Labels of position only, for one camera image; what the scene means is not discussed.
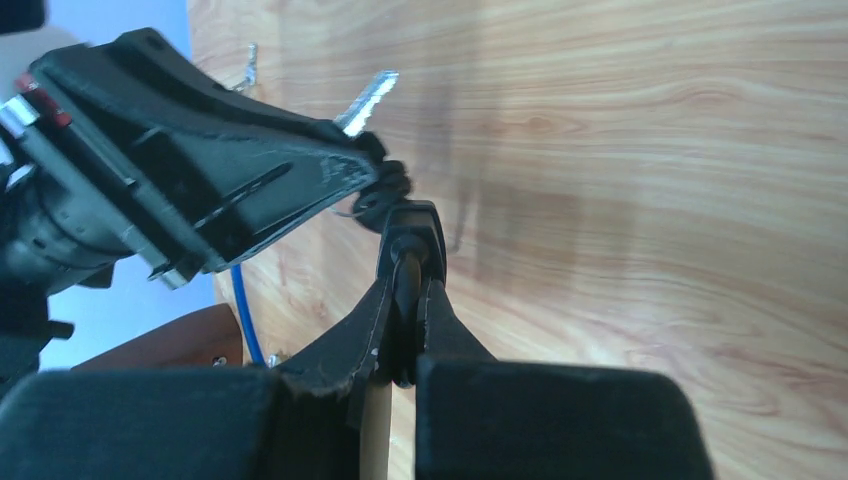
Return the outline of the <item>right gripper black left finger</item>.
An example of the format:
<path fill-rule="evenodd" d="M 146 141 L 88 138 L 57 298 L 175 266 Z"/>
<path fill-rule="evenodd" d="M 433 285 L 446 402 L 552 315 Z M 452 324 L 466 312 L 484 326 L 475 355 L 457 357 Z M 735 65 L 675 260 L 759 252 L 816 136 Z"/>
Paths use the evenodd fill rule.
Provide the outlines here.
<path fill-rule="evenodd" d="M 354 308 L 316 340 L 274 368 L 291 391 L 346 403 L 346 424 L 362 424 L 368 392 L 391 380 L 393 288 L 375 280 Z"/>

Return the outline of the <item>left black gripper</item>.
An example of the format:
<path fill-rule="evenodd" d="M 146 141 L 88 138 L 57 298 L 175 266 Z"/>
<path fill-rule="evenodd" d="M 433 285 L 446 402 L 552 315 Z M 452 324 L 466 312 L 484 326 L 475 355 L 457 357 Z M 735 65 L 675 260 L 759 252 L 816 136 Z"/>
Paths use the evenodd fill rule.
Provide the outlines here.
<path fill-rule="evenodd" d="M 276 240 L 225 228 L 229 193 L 249 178 L 241 143 L 210 112 L 217 83 L 156 30 L 43 54 L 14 81 L 1 133 L 31 172 L 1 205 L 1 288 L 107 288 L 117 261 L 139 255 L 180 288 Z"/>

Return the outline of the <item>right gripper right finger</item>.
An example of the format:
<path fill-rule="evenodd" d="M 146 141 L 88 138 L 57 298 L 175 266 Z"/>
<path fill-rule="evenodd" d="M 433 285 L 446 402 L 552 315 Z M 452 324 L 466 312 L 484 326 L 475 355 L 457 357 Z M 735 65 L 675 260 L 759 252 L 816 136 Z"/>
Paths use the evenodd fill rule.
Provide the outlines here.
<path fill-rule="evenodd" d="M 417 328 L 418 371 L 470 371 L 497 362 L 459 319 L 443 281 L 426 282 L 418 304 Z"/>

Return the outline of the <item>black-headed keys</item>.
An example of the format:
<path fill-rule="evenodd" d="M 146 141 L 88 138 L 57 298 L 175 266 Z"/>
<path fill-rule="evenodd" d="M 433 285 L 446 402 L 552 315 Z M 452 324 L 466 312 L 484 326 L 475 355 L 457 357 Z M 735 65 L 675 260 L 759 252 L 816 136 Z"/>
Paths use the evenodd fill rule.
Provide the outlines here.
<path fill-rule="evenodd" d="M 268 168 L 251 176 L 245 193 L 230 191 L 225 228 L 255 239 L 276 240 L 351 194 L 349 217 L 380 233 L 392 211 L 408 204 L 412 182 L 405 165 L 388 157 L 365 126 L 393 88 L 395 71 L 383 70 L 334 120 L 316 119 L 246 97 L 256 68 L 231 88 L 212 84 L 210 112 L 223 132 L 241 143 L 234 158 L 242 169 L 263 158 Z"/>

